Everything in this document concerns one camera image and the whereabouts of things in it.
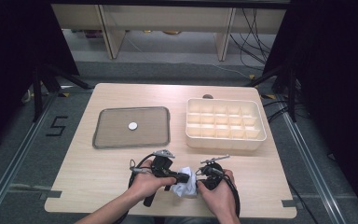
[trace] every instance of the white desk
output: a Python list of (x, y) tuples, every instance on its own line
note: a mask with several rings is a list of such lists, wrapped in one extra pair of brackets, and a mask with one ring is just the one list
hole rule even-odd
[[(190, 98), (211, 94), (214, 99), (252, 100), (258, 103), (267, 140), (256, 151), (191, 148), (186, 144), (186, 103)], [(106, 108), (165, 106), (171, 115), (171, 142), (166, 147), (95, 149), (92, 136), (99, 114)], [(254, 88), (99, 84), (92, 94), (52, 190), (60, 198), (48, 198), (49, 212), (91, 213), (116, 198), (128, 187), (130, 159), (139, 162), (159, 149), (167, 148), (176, 159), (171, 169), (190, 166), (196, 171), (200, 161), (230, 154), (223, 168), (233, 171), (241, 198), (241, 217), (293, 218), (295, 207), (283, 207), (293, 200), (258, 92)], [(151, 207), (137, 204), (133, 215), (210, 217), (212, 214), (199, 196), (179, 198), (161, 188)]]

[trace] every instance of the plastic container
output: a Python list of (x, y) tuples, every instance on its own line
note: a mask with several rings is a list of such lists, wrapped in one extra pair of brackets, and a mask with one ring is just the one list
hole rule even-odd
[(253, 101), (190, 99), (186, 116), (190, 147), (255, 150), (267, 138)]

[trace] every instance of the white cloth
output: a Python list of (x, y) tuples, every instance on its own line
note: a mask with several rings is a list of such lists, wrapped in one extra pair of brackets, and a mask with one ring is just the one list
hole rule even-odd
[(197, 195), (196, 188), (196, 174), (190, 170), (190, 167), (184, 167), (179, 169), (178, 173), (187, 174), (190, 176), (187, 183), (177, 183), (172, 185), (171, 189), (177, 196), (182, 197), (184, 195)]

